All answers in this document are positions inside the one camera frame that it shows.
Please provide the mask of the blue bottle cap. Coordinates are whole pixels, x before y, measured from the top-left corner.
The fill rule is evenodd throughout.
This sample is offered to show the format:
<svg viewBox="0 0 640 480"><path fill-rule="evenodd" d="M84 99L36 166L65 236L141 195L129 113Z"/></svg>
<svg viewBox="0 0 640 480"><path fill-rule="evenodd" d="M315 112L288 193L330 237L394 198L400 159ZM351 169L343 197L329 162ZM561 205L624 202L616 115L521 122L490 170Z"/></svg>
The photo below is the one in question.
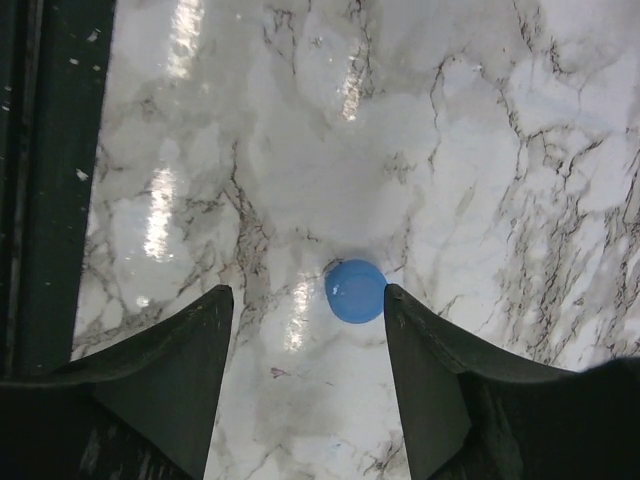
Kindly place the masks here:
<svg viewBox="0 0 640 480"><path fill-rule="evenodd" d="M339 262L325 276L330 309L349 324L368 323L383 313L386 285L379 268L361 259Z"/></svg>

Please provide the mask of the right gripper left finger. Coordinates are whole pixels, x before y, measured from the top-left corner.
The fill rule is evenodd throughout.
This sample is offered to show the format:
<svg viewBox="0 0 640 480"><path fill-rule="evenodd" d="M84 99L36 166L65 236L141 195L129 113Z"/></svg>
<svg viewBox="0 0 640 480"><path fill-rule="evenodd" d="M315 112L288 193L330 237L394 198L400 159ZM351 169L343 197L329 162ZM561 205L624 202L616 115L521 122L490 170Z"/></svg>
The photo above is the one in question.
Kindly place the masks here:
<svg viewBox="0 0 640 480"><path fill-rule="evenodd" d="M50 374L2 381L2 478L203 478L232 318L219 285Z"/></svg>

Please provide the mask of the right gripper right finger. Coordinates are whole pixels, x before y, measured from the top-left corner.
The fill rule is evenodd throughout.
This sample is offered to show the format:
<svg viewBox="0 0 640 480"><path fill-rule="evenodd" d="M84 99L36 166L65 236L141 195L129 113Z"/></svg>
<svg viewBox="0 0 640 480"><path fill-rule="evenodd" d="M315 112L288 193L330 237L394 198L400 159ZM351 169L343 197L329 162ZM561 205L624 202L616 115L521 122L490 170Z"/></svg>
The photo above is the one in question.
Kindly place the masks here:
<svg viewBox="0 0 640 480"><path fill-rule="evenodd" d="M582 372L503 350L400 286L384 320L414 479L635 479L639 361Z"/></svg>

